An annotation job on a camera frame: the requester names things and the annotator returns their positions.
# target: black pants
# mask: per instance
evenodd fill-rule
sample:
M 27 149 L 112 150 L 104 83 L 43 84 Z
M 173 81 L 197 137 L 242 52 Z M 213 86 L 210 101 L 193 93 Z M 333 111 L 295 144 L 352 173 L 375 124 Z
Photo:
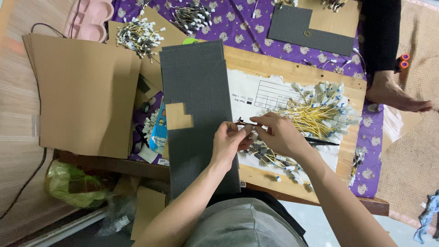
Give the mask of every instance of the black pants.
M 213 195 L 209 203 L 207 204 L 207 207 L 212 206 L 218 202 L 222 202 L 230 199 L 236 199 L 236 198 L 256 198 L 265 202 L 265 204 L 267 204 L 277 214 L 279 214 L 282 218 L 284 218 L 284 220 L 288 222 L 288 224 L 290 224 L 290 226 L 302 238 L 303 242 L 308 246 L 308 244 L 305 241 L 305 238 L 303 237 L 303 235 L 305 234 L 305 230 L 287 212 L 285 207 L 278 200 L 276 200 L 276 198 L 274 198 L 272 195 L 268 194 L 267 192 L 241 188 L 241 193 Z

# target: orange object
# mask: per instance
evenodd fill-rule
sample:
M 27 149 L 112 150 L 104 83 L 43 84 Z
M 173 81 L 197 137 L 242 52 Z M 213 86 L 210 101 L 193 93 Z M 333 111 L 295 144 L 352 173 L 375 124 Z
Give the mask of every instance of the orange object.
M 405 68 L 407 68 L 408 66 L 409 66 L 409 63 L 408 63 L 407 61 L 402 61 L 402 62 L 399 63 L 399 67 L 400 67 L 401 69 L 405 69 Z
M 408 53 L 404 53 L 399 57 L 402 61 L 407 61 L 410 58 Z

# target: printed table form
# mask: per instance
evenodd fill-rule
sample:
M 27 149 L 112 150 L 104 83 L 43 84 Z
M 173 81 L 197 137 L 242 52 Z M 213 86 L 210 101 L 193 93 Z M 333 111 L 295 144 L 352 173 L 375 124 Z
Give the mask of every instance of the printed table form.
M 303 91 L 302 93 L 295 88 L 291 88 L 291 86 L 260 80 L 255 106 L 273 110 L 286 110 L 289 99 L 305 103 L 303 96 L 309 100 L 308 95 L 308 91 Z

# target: person's left hand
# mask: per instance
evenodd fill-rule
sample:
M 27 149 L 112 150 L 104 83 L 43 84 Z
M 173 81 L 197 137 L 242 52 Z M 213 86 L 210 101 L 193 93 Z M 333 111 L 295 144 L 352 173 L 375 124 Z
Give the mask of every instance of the person's left hand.
M 225 171 L 232 167 L 233 158 L 237 151 L 247 150 L 253 143 L 253 126 L 246 125 L 238 131 L 238 126 L 232 122 L 223 122 L 213 139 L 213 152 L 210 163 Z

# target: pink plastic tray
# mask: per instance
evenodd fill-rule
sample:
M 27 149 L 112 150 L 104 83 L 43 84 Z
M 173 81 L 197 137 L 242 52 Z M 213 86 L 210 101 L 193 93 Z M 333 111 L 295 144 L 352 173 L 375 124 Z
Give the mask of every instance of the pink plastic tray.
M 72 38 L 79 40 L 104 41 L 106 31 L 104 22 L 113 16 L 112 0 L 81 0 L 79 12 L 73 24 Z M 72 11 L 64 28 L 64 35 L 70 38 L 70 27 L 78 7 L 78 0 L 73 4 Z

